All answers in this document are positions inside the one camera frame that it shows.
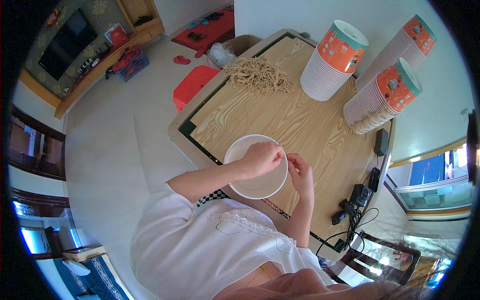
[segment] wooden table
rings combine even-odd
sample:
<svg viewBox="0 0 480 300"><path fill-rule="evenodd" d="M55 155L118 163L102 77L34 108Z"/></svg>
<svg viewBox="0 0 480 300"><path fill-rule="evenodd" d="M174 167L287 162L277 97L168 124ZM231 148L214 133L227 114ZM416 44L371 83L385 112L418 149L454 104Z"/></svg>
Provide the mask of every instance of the wooden table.
<svg viewBox="0 0 480 300"><path fill-rule="evenodd" d="M339 211L338 204L350 197L353 186L364 182L377 164L381 187L390 155L377 158L373 152L376 131L357 135L343 118L344 104L357 93L354 78L325 102L315 101L303 92L300 76L314 47L314 42L291 30L281 30L261 41L241 57L261 56L273 62L293 81L292 94L249 96L246 88L233 89L221 71L175 118L168 132L177 148L198 168L221 164L233 142L254 133L275 139L286 153L300 153L313 169L315 209L311 235L324 240L348 229L348 220L332 226L331 216ZM390 121L383 128L390 132L391 151L395 125ZM228 186L223 190L233 199L266 213L280 231L299 199L290 179L263 202L240 197ZM346 240L346 234L329 239L327 245L340 252L339 239Z"/></svg>

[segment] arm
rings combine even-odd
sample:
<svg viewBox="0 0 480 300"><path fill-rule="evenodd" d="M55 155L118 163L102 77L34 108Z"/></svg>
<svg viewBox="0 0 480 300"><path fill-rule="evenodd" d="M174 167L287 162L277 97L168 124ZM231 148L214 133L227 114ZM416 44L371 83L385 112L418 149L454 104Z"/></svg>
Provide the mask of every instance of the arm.
<svg viewBox="0 0 480 300"><path fill-rule="evenodd" d="M300 200L290 216L285 235L296 240L297 247L307 248L315 204L312 167L298 154L287 154L287 159L288 172L292 177L293 187L300 195Z"/></svg>
<svg viewBox="0 0 480 300"><path fill-rule="evenodd" d="M167 183L175 192L194 203L231 182L270 172L280 164L282 158L282 146L273 142L256 143L237 161L182 174Z"/></svg>

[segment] tile floor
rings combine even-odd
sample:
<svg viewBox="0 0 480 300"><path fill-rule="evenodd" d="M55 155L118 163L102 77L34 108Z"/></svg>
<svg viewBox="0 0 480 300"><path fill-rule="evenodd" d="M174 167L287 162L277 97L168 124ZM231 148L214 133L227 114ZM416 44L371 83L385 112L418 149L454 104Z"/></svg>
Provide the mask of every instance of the tile floor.
<svg viewBox="0 0 480 300"><path fill-rule="evenodd" d="M129 244L144 203L166 180L195 170L168 138L175 87L205 56L161 39L144 48L150 65L124 83L101 79L71 109L66 124L67 189L75 225L103 245L136 300L153 299L136 281ZM178 65L177 55L190 58Z"/></svg>

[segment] white shirt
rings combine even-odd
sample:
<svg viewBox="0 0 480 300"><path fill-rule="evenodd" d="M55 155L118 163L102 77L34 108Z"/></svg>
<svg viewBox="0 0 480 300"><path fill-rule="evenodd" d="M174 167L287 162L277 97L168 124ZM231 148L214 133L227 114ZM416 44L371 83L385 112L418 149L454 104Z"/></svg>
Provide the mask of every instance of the white shirt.
<svg viewBox="0 0 480 300"><path fill-rule="evenodd" d="M307 248L276 231L260 211L232 199L193 205L168 184L151 195L130 246L138 282L159 299L212 299L266 262L280 272L315 270L335 282Z"/></svg>

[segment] blue plastic crate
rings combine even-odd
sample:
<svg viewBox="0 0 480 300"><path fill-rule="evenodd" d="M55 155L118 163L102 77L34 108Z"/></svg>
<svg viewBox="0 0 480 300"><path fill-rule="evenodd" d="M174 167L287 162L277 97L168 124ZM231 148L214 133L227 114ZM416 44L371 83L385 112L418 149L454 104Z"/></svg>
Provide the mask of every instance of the blue plastic crate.
<svg viewBox="0 0 480 300"><path fill-rule="evenodd" d="M130 80L130 78L134 77L138 72L143 70L146 66L148 66L148 59L144 55L144 51L140 49L140 55L131 60L126 67L120 69L117 74L123 79L124 82Z"/></svg>

